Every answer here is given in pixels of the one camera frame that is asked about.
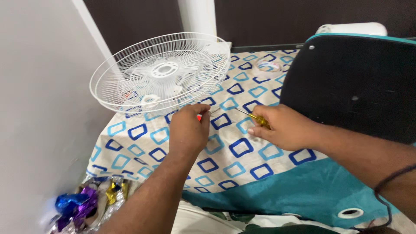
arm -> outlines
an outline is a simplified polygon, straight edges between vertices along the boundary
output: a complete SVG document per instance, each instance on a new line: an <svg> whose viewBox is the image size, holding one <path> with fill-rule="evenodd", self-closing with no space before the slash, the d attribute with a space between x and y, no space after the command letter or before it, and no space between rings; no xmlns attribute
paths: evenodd
<svg viewBox="0 0 416 234"><path fill-rule="evenodd" d="M319 124L283 104L256 106L253 114L263 116L272 130L256 124L248 131L250 134L285 150L320 151L370 188L393 172L416 163L415 147ZM388 183L380 194L416 222L415 170Z"/></svg>
<svg viewBox="0 0 416 234"><path fill-rule="evenodd" d="M169 153L99 234L171 232L183 184L208 141L209 109L205 104L187 105L173 114ZM197 114L203 114L200 122Z"/></svg>

dark brown wall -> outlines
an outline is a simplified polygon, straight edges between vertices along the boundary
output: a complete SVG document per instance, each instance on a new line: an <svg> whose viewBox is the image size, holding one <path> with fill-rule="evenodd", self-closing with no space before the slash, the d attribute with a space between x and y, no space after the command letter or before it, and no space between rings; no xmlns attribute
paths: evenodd
<svg viewBox="0 0 416 234"><path fill-rule="evenodd" d="M183 32L176 0L84 0L110 51Z"/></svg>
<svg viewBox="0 0 416 234"><path fill-rule="evenodd" d="M217 34L233 46L304 43L323 24L379 22L416 37L416 0L215 0Z"/></svg>

fan guard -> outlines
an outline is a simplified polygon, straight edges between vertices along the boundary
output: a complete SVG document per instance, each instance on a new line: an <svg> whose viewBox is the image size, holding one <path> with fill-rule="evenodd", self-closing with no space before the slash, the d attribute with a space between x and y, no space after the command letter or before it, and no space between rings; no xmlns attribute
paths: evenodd
<svg viewBox="0 0 416 234"><path fill-rule="evenodd" d="M230 66L221 38L196 32L155 37L108 58L91 77L92 95L126 116L164 115L206 98Z"/></svg>

hand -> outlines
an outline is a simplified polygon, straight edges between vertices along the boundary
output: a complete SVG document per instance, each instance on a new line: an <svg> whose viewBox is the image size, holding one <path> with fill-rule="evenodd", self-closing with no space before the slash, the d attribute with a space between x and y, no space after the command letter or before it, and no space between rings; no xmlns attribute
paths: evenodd
<svg viewBox="0 0 416 234"><path fill-rule="evenodd" d="M290 107L279 104L276 107L257 105L253 115L263 116L270 125L271 130L260 127L253 121L256 127L248 130L248 133L263 138L284 150L298 150L313 148L316 141L316 133L324 126L318 124Z"/></svg>
<svg viewBox="0 0 416 234"><path fill-rule="evenodd" d="M169 154L194 157L205 148L209 134L209 109L206 104L186 105L173 114L170 123Z"/></svg>

screwdriver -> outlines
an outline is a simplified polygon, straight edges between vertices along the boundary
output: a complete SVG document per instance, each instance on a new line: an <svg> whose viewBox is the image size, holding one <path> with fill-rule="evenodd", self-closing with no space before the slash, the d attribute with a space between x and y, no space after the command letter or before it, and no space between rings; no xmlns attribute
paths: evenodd
<svg viewBox="0 0 416 234"><path fill-rule="evenodd" d="M236 107L235 107L234 109L236 109L236 110L238 110L238 111L240 111L240 112L243 112L244 114L246 114L246 115L248 115L248 116L252 117L253 119L255 119L255 120L256 120L256 122L257 122L258 124L262 125L263 127L267 128L267 129L270 129L269 122L267 122L267 120L265 120L265 119L263 118L263 116L255 116L255 115L253 115L253 114L250 114L250 113L247 113L247 112L245 112L245 111L243 111L243 110L240 110L240 109L238 109L238 108L236 108Z"/></svg>

